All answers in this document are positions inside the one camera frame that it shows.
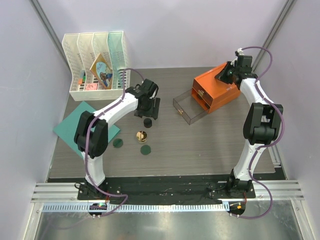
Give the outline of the clear drawer gold knob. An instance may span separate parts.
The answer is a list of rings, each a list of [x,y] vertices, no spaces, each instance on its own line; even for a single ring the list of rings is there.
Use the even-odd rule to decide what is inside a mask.
[[[195,123],[208,114],[208,111],[203,109],[192,96],[191,89],[173,98],[173,106],[188,125]]]

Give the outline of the black round cap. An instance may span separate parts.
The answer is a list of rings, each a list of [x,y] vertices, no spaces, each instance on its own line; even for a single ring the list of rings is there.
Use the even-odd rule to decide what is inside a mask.
[[[153,125],[153,122],[152,122],[152,119],[151,118],[145,118],[144,120],[143,120],[143,125],[144,125],[144,127],[145,128],[151,128],[152,127],[152,125]]]

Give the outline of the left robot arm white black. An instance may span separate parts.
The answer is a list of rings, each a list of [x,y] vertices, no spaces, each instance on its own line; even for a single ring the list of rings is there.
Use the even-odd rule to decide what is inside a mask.
[[[103,170],[103,154],[109,144],[109,129],[130,112],[139,118],[156,120],[160,107],[158,90],[156,83],[145,79],[142,84],[125,89],[121,97],[106,107],[92,113],[84,111],[80,115],[74,142],[83,156],[86,185],[93,198],[100,200],[105,195],[118,196],[107,192]]]

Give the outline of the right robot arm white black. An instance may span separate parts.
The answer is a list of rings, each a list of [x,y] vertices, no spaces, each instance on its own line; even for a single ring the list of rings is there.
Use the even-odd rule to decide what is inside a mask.
[[[253,57],[245,55],[241,49],[235,55],[236,58],[228,61],[215,76],[223,83],[235,84],[250,105],[243,125],[243,151],[222,188],[233,198],[251,191],[256,165],[265,148],[278,138],[283,113],[283,106],[270,100],[253,73]]]

